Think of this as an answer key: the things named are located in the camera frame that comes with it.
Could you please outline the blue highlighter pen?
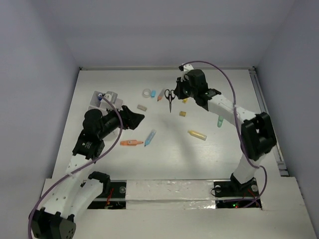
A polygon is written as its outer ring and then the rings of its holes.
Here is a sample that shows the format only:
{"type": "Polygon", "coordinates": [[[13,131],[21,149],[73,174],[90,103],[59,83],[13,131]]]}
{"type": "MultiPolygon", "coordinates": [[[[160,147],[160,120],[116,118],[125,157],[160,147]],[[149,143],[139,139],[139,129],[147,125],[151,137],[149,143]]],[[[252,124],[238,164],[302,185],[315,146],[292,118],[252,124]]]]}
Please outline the blue highlighter pen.
{"type": "Polygon", "coordinates": [[[157,132],[157,131],[156,131],[155,129],[152,129],[152,130],[151,130],[151,132],[149,133],[148,137],[147,137],[146,140],[145,140],[144,147],[146,147],[147,145],[150,144],[150,142],[151,142],[152,139],[154,138],[156,132],[157,132]]]}

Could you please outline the white compartment organizer box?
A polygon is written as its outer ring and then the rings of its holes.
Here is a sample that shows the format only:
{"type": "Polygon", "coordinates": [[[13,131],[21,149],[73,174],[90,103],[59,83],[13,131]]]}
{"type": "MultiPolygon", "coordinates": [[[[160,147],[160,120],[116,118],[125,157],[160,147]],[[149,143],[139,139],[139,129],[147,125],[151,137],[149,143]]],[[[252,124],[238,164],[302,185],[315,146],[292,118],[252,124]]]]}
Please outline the white compartment organizer box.
{"type": "MultiPolygon", "coordinates": [[[[99,91],[94,91],[93,96],[91,98],[90,104],[88,106],[88,110],[92,110],[92,109],[97,109],[97,110],[101,110],[103,112],[103,115],[106,115],[108,113],[108,111],[112,111],[113,108],[110,106],[110,104],[112,104],[111,102],[109,102],[107,99],[104,98],[104,95],[106,93],[102,93],[99,91]],[[103,98],[102,100],[98,100],[98,94],[102,94],[103,98]]],[[[117,110],[121,110],[122,109],[122,105],[123,105],[123,100],[121,100],[120,98],[117,98],[116,102],[114,104],[112,104],[117,110]]]]}

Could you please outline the grey eraser block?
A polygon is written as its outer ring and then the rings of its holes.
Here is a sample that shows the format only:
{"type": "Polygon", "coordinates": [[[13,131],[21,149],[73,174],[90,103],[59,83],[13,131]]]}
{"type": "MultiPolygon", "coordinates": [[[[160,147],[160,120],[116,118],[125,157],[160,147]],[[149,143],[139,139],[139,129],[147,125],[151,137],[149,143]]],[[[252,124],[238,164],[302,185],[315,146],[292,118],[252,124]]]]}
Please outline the grey eraser block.
{"type": "Polygon", "coordinates": [[[142,105],[138,105],[138,106],[137,106],[137,108],[138,108],[139,110],[144,111],[144,112],[146,112],[146,111],[147,111],[147,107],[142,106],[142,105]]]}

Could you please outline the green highlighter pen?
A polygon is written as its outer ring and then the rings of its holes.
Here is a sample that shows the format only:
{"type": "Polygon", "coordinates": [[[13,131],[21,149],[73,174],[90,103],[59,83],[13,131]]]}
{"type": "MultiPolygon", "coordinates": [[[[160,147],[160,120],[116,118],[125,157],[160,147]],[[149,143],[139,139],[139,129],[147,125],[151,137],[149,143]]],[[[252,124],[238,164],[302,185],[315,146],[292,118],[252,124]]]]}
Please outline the green highlighter pen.
{"type": "Polygon", "coordinates": [[[218,128],[221,128],[221,127],[222,127],[223,121],[224,121],[224,117],[219,116],[219,117],[218,117],[218,121],[217,121],[217,127],[218,127],[218,128]]]}

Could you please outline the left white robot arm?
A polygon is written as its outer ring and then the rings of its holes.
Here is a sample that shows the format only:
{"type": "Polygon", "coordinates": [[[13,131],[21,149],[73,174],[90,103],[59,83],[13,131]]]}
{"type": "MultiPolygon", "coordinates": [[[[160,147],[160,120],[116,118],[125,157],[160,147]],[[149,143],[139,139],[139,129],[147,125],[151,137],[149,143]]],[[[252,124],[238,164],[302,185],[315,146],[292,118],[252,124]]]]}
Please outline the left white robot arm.
{"type": "Polygon", "coordinates": [[[94,164],[107,154],[103,150],[104,138],[116,129],[134,130],[144,118],[127,106],[112,108],[106,115],[99,109],[85,113],[65,175],[41,196],[29,215],[30,239],[74,237],[77,221],[93,200],[111,193],[110,176],[93,170],[94,164]]]}

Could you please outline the orange highlighter pen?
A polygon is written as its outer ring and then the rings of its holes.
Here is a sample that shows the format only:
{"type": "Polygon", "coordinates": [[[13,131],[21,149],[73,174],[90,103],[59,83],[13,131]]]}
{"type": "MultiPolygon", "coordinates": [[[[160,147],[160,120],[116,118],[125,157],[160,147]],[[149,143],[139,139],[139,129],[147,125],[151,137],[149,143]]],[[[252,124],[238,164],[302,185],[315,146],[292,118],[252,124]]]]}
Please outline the orange highlighter pen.
{"type": "Polygon", "coordinates": [[[120,142],[121,146],[136,146],[140,144],[144,144],[144,142],[139,140],[123,140],[120,142]]]}

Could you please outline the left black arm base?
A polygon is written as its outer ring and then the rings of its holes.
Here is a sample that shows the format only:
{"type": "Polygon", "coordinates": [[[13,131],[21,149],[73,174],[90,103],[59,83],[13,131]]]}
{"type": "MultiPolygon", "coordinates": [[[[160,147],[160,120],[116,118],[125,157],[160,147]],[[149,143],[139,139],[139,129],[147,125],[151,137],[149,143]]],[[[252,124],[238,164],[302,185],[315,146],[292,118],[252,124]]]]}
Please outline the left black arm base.
{"type": "Polygon", "coordinates": [[[121,210],[126,208],[126,181],[112,181],[105,173],[94,171],[89,179],[96,179],[103,184],[102,193],[93,200],[88,209],[121,210]]]}

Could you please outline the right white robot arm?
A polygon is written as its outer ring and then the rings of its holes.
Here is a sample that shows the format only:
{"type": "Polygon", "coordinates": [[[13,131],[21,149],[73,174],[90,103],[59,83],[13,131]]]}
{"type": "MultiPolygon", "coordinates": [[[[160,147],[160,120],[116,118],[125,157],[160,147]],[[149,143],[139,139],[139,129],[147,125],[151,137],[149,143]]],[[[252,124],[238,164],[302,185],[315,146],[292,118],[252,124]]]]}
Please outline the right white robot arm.
{"type": "Polygon", "coordinates": [[[239,107],[236,100],[230,101],[220,91],[209,88],[202,70],[190,64],[180,70],[182,75],[177,78],[174,90],[177,98],[193,98],[198,106],[222,116],[236,127],[243,155],[231,174],[229,189],[234,195],[241,195],[254,178],[260,162],[277,144],[271,118],[266,112],[257,114],[239,107]]]}

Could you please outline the clear tape roll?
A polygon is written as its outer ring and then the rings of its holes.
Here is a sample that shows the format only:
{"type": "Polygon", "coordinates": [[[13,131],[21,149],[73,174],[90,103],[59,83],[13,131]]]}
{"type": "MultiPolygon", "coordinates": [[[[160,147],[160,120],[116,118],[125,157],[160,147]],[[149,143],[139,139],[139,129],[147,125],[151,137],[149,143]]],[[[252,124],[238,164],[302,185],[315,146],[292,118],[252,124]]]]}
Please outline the clear tape roll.
{"type": "Polygon", "coordinates": [[[144,98],[150,98],[152,95],[152,91],[150,89],[144,89],[142,95],[144,98]]]}

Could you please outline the silver taped front board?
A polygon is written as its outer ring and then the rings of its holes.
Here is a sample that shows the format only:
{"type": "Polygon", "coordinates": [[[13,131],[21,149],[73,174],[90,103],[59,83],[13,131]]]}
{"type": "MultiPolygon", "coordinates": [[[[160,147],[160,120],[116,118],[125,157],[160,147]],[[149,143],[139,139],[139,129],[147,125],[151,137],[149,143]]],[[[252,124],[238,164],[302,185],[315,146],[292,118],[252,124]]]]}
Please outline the silver taped front board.
{"type": "Polygon", "coordinates": [[[212,180],[129,180],[127,210],[215,209],[212,180]]]}

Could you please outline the orange tip clear highlighter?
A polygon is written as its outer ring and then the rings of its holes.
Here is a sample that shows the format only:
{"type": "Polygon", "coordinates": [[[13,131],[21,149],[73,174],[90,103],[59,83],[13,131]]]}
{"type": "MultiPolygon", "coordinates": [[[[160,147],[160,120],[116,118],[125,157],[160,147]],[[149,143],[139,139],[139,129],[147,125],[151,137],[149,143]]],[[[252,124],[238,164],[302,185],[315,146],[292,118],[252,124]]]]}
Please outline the orange tip clear highlighter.
{"type": "Polygon", "coordinates": [[[160,101],[162,100],[162,98],[164,97],[164,94],[165,94],[165,88],[163,88],[161,90],[161,92],[159,93],[158,97],[157,97],[157,101],[160,101]]]}

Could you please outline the yellow highlighter pen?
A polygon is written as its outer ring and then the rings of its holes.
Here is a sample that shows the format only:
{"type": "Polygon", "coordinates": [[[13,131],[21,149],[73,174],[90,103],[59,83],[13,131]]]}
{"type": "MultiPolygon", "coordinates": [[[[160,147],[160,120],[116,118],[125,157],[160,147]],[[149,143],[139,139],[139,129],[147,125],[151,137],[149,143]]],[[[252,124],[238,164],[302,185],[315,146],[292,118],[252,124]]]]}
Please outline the yellow highlighter pen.
{"type": "Polygon", "coordinates": [[[207,139],[207,136],[206,136],[206,135],[204,135],[204,134],[202,134],[202,133],[199,133],[199,132],[197,132],[197,131],[188,130],[187,132],[188,132],[191,136],[196,137],[196,138],[198,138],[198,139],[201,139],[201,140],[204,140],[204,141],[207,139]]]}

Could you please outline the black handled scissors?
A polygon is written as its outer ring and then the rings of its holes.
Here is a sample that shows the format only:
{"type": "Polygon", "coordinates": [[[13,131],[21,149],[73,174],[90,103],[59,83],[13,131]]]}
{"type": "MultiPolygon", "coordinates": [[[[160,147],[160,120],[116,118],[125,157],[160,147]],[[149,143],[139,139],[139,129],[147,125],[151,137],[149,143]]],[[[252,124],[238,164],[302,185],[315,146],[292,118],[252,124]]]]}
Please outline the black handled scissors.
{"type": "Polygon", "coordinates": [[[169,112],[171,113],[171,110],[172,110],[172,101],[174,100],[175,98],[175,94],[174,94],[174,90],[169,90],[169,89],[166,89],[164,91],[164,96],[165,98],[168,100],[169,102],[169,112]]]}

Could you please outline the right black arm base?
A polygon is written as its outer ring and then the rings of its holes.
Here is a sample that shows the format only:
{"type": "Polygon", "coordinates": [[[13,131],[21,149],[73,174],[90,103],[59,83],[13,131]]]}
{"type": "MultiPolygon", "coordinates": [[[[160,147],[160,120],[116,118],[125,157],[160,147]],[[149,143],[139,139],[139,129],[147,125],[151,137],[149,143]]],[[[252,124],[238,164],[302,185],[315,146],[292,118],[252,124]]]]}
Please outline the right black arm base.
{"type": "Polygon", "coordinates": [[[214,181],[210,194],[218,209],[262,208],[256,179],[240,184],[233,175],[230,180],[214,181]]]}

